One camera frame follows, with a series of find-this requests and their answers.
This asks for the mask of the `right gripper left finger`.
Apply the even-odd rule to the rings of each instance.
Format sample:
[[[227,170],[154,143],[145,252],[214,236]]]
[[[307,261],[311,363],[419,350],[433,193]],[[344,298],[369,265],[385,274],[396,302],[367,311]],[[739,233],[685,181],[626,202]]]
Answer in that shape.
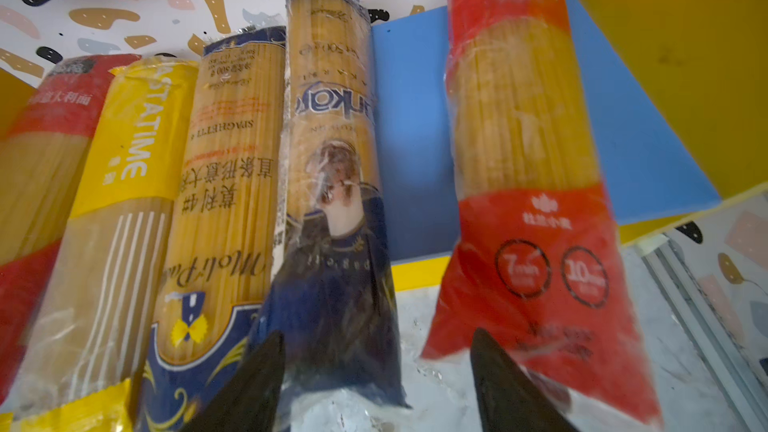
[[[272,431],[285,373],[283,334],[271,333],[181,431]]]

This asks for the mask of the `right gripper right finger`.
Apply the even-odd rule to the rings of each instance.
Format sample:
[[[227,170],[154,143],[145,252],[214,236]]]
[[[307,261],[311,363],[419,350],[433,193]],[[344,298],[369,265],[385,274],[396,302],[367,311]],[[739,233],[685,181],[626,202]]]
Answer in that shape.
[[[484,432],[576,431],[482,328],[473,334],[470,362]]]

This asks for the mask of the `blue gold spaghetti bag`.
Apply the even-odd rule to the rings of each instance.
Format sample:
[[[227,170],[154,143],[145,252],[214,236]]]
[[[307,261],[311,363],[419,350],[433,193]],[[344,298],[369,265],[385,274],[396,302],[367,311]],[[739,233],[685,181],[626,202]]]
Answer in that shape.
[[[369,13],[360,0],[286,0],[286,93],[270,288],[252,346],[284,338],[277,427],[309,394],[406,403],[380,191]]]
[[[156,295],[136,427],[177,431],[243,360],[269,289],[286,30],[207,45]]]

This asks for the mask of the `red spaghetti bag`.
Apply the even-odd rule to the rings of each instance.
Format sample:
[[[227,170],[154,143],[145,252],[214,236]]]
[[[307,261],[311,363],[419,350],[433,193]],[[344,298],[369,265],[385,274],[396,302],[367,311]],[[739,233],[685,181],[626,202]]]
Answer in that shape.
[[[566,0],[447,2],[460,236],[422,357],[484,329],[551,397],[661,429]]]
[[[114,69],[136,54],[65,59],[1,140],[1,396],[27,348]]]

